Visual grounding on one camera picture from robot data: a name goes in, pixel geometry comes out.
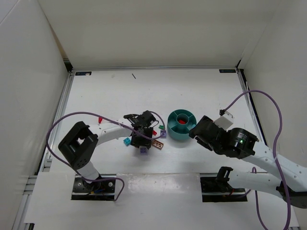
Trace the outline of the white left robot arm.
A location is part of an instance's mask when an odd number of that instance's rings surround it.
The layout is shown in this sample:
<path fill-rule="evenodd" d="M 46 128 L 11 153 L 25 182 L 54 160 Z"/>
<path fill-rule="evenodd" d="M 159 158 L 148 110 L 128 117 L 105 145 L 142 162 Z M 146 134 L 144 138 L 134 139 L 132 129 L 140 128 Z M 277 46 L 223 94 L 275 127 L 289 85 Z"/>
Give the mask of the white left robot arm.
<path fill-rule="evenodd" d="M 153 127 L 156 118 L 149 111 L 141 115 L 128 114 L 116 121 L 107 120 L 100 125 L 87 125 L 77 122 L 58 145 L 58 149 L 70 167 L 76 171 L 87 184 L 95 183 L 101 178 L 91 162 L 95 148 L 105 142 L 131 137 L 133 146 L 150 148 Z"/>

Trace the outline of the small teal lego brick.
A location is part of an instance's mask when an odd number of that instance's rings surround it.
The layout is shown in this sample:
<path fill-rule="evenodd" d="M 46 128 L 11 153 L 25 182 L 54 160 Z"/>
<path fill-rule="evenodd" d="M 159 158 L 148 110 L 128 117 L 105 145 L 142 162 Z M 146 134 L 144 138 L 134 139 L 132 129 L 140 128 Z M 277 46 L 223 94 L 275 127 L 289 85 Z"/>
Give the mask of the small teal lego brick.
<path fill-rule="evenodd" d="M 126 145 L 126 146 L 129 146 L 131 144 L 131 139 L 130 138 L 125 138 L 123 140 L 123 143 Z"/>

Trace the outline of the lavender square lego brick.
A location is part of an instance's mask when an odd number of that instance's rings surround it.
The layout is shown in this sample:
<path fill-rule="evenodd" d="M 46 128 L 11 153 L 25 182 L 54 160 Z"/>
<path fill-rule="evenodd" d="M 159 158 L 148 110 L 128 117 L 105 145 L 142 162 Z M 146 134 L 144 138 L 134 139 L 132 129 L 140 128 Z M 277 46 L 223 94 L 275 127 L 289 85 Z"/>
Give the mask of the lavender square lego brick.
<path fill-rule="evenodd" d="M 148 154 L 148 149 L 145 146 L 140 146 L 139 150 L 140 150 L 141 155 L 147 155 Z"/>

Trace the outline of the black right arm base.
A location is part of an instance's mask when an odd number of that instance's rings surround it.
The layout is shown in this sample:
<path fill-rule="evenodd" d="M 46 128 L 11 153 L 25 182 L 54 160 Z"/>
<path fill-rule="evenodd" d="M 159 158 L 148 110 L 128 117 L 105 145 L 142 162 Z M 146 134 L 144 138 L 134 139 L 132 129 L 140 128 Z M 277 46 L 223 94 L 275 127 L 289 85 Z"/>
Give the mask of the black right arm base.
<path fill-rule="evenodd" d="M 244 188 L 233 188 L 228 182 L 231 167 L 221 167 L 217 175 L 201 175 L 201 195 L 203 203 L 247 202 Z"/>

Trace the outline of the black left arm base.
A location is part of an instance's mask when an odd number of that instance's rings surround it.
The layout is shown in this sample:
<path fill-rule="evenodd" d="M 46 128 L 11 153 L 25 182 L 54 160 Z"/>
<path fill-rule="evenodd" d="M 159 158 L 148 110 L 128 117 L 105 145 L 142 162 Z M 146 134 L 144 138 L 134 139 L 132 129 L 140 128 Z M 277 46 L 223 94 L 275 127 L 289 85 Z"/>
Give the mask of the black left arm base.
<path fill-rule="evenodd" d="M 116 180 L 86 183 L 80 176 L 75 176 L 71 200 L 112 201 L 115 199 Z"/>

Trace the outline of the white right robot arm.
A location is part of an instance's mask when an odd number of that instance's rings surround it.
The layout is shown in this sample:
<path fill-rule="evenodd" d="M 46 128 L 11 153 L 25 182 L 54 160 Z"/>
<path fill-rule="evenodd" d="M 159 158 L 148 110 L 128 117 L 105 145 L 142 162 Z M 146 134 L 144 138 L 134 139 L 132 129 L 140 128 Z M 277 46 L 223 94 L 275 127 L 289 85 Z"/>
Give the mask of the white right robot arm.
<path fill-rule="evenodd" d="M 240 172 L 231 167 L 221 167 L 209 184 L 219 192 L 246 188 L 258 190 L 305 209 L 307 207 L 307 169 L 287 158 L 273 154 L 273 150 L 260 142 L 252 133 L 242 128 L 231 128 L 234 118 L 231 114 L 216 120 L 207 116 L 193 125 L 189 137 L 218 155 L 236 158 L 265 170 L 265 174 Z"/>

